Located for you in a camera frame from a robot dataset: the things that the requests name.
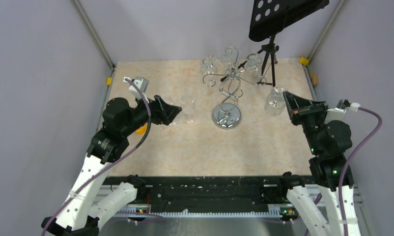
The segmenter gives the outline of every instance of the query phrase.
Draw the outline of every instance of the glass cup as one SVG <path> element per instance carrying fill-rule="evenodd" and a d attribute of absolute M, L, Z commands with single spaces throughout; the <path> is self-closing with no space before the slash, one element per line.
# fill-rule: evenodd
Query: glass cup
<path fill-rule="evenodd" d="M 181 96 L 181 107 L 183 109 L 182 112 L 186 117 L 187 124 L 193 123 L 194 113 L 196 111 L 196 104 L 194 97 L 188 94 Z"/>
<path fill-rule="evenodd" d="M 285 108 L 284 88 L 273 87 L 266 97 L 265 111 L 270 116 L 278 116 Z"/>
<path fill-rule="evenodd" d="M 210 58 L 204 58 L 201 61 L 201 69 L 200 69 L 201 73 L 203 75 L 206 74 L 216 74 L 217 73 L 217 68 L 214 65 L 214 63 L 212 62 L 212 60 Z"/>
<path fill-rule="evenodd" d="M 174 100 L 170 96 L 162 96 L 162 100 L 167 103 L 168 105 L 173 105 Z"/>
<path fill-rule="evenodd" d="M 259 76 L 261 76 L 261 56 L 258 53 L 251 53 L 246 57 L 246 61 L 245 68 L 248 78 L 250 81 L 258 82 Z"/>
<path fill-rule="evenodd" d="M 235 47 L 232 47 L 232 46 L 227 47 L 225 49 L 225 53 L 223 54 L 222 59 L 221 59 L 222 64 L 226 68 L 232 67 L 236 61 L 237 53 L 238 53 L 238 51 Z"/>

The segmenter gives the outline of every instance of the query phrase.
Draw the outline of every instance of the marble table surface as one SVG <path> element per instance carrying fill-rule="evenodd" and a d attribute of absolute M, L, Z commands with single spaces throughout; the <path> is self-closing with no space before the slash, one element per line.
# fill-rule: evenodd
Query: marble table surface
<path fill-rule="evenodd" d="M 278 58 L 278 62 L 277 86 L 311 99 L 302 66 L 288 59 Z M 286 171 L 310 174 L 311 153 L 302 128 L 291 124 L 286 109 L 276 117 L 265 113 L 271 86 L 242 82 L 244 95 L 238 104 L 242 120 L 234 129 L 223 130 L 211 119 L 213 108 L 224 99 L 219 92 L 220 78 L 216 86 L 205 86 L 200 60 L 119 62 L 109 99 L 125 97 L 135 106 L 129 86 L 122 82 L 124 76 L 147 78 L 149 98 L 156 94 L 170 96 L 175 105 L 179 105 L 182 95 L 191 94 L 196 101 L 195 122 L 187 124 L 179 115 L 175 125 L 153 125 L 142 146 L 115 166 L 110 176 L 257 176 Z M 266 78 L 271 81 L 270 69 Z M 125 153 L 140 138 L 136 133 L 129 136 L 130 146 Z"/>

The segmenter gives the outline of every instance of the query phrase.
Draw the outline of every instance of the gray wall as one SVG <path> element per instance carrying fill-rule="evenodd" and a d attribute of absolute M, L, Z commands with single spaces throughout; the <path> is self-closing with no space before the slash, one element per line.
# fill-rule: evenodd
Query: gray wall
<path fill-rule="evenodd" d="M 352 171 L 376 235 L 394 235 L 394 0 L 349 1 L 311 67 L 329 104 L 348 98 L 384 120 Z M 354 146 L 377 124 L 364 112 L 349 113 L 346 121 Z"/>
<path fill-rule="evenodd" d="M 0 236 L 39 235 L 65 200 L 109 74 L 70 1 L 0 0 Z"/>
<path fill-rule="evenodd" d="M 339 0 L 277 35 L 278 57 L 307 57 Z M 226 46 L 242 57 L 263 43 L 249 40 L 253 0 L 82 0 L 113 61 L 200 59 Z M 275 6 L 278 0 L 270 4 Z"/>

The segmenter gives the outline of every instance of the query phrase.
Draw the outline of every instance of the round chrome base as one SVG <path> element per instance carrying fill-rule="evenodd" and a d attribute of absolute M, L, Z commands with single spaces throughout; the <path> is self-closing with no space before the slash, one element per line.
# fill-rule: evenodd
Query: round chrome base
<path fill-rule="evenodd" d="M 233 129 L 240 123 L 241 113 L 237 106 L 225 102 L 214 108 L 211 118 L 219 128 Z"/>

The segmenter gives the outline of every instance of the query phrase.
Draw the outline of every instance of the yellow clip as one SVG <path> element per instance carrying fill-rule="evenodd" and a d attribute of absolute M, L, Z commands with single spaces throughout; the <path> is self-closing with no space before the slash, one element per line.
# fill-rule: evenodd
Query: yellow clip
<path fill-rule="evenodd" d="M 142 126 L 141 128 L 136 130 L 137 134 L 144 134 L 146 131 L 146 128 L 148 127 L 148 124 L 145 124 L 144 126 Z"/>
<path fill-rule="evenodd" d="M 303 65 L 308 65 L 310 62 L 307 58 L 300 58 L 300 63 Z"/>
<path fill-rule="evenodd" d="M 111 78 L 111 77 L 108 77 L 108 78 L 107 78 L 106 85 L 107 85 L 107 86 L 110 86 L 111 84 L 112 84 L 112 78 Z"/>

